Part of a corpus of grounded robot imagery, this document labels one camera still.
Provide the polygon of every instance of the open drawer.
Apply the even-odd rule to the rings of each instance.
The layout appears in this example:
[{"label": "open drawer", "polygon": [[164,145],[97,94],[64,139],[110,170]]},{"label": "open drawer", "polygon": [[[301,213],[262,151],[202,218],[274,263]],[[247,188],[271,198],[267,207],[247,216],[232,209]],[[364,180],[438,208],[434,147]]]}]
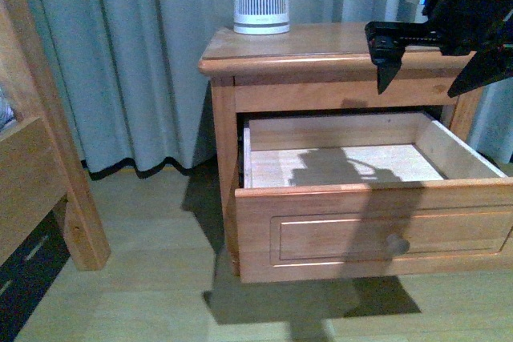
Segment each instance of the open drawer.
[{"label": "open drawer", "polygon": [[254,119],[236,219],[244,282],[487,268],[513,178],[423,113]]}]

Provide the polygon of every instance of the bed frame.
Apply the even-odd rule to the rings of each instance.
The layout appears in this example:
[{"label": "bed frame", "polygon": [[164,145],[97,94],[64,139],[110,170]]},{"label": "bed frame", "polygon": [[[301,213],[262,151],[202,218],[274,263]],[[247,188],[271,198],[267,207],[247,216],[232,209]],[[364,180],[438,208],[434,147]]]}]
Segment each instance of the bed frame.
[{"label": "bed frame", "polygon": [[0,0],[0,83],[18,121],[0,132],[0,265],[53,211],[79,270],[110,248],[26,0]]}]

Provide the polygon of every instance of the wooden nightstand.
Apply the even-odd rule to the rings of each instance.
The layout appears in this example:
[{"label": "wooden nightstand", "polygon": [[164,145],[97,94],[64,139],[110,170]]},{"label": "wooden nightstand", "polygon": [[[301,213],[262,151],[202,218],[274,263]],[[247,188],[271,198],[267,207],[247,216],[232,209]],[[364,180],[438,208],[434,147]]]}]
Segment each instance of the wooden nightstand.
[{"label": "wooden nightstand", "polygon": [[[510,267],[513,179],[460,140],[480,90],[446,95],[468,60],[409,50],[378,95],[363,24],[218,31],[199,67],[234,272],[266,282]],[[444,106],[452,132],[423,113],[368,114],[421,106]]]}]

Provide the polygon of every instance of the wooden floor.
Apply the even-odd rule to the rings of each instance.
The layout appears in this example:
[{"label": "wooden floor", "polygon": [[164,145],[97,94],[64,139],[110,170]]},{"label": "wooden floor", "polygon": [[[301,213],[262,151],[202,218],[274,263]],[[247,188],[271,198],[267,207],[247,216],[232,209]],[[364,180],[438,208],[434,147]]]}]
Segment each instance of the wooden floor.
[{"label": "wooden floor", "polygon": [[239,283],[215,175],[91,182],[112,257],[101,272],[69,262],[17,341],[513,340],[511,271]]}]

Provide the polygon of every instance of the wooden knob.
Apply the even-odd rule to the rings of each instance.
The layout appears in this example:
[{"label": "wooden knob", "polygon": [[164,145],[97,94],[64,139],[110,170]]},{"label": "wooden knob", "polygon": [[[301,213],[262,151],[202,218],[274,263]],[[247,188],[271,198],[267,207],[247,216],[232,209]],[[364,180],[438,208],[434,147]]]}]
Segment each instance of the wooden knob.
[{"label": "wooden knob", "polygon": [[387,251],[393,256],[406,254],[410,250],[410,242],[398,234],[391,234],[386,237]]}]

